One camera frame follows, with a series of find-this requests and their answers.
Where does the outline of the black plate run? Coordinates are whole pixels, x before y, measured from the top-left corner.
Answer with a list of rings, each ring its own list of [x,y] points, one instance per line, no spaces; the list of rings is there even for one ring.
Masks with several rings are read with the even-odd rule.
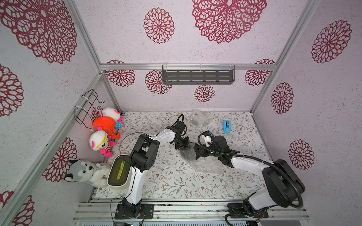
[[[180,155],[186,161],[189,161],[189,162],[196,161],[196,152],[193,149],[181,150]]]

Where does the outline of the blue tape dispenser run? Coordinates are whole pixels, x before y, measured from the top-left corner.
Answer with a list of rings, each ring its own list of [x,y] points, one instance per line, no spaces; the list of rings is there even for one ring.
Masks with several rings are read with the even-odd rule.
[[[224,133],[231,133],[231,122],[229,120],[223,121],[223,131]]]

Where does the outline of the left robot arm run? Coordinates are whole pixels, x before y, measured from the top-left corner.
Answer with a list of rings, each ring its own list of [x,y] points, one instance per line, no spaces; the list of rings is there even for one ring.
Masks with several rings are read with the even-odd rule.
[[[158,134],[149,136],[142,133],[139,136],[130,154],[132,176],[127,195],[122,200],[124,207],[135,207],[141,203],[146,173],[153,167],[161,146],[174,143],[175,149],[190,150],[189,138],[185,136],[186,131],[184,115],[181,114],[172,126],[166,127]]]

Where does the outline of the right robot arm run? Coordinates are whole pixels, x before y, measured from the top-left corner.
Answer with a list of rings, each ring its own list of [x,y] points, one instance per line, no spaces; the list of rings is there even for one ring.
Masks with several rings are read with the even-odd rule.
[[[247,171],[264,180],[264,189],[254,192],[240,203],[231,202],[227,205],[229,213],[224,216],[227,225],[231,225],[229,218],[260,219],[268,209],[276,206],[303,207],[302,193],[305,186],[285,160],[268,162],[241,154],[230,149],[223,136],[214,136],[210,131],[198,135],[194,151],[197,158],[213,156],[227,167]]]

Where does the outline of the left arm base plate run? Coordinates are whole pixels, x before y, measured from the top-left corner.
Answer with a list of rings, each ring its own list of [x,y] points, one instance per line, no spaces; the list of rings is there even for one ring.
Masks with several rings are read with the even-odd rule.
[[[131,204],[122,200],[116,208],[115,219],[153,219],[154,204]]]

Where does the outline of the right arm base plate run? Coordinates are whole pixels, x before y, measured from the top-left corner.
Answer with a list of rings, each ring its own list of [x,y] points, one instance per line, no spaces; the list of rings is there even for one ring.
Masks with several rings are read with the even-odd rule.
[[[254,209],[246,202],[232,202],[227,204],[229,209],[229,217],[231,218],[259,218],[260,213],[264,214],[270,207],[264,207],[260,210]]]

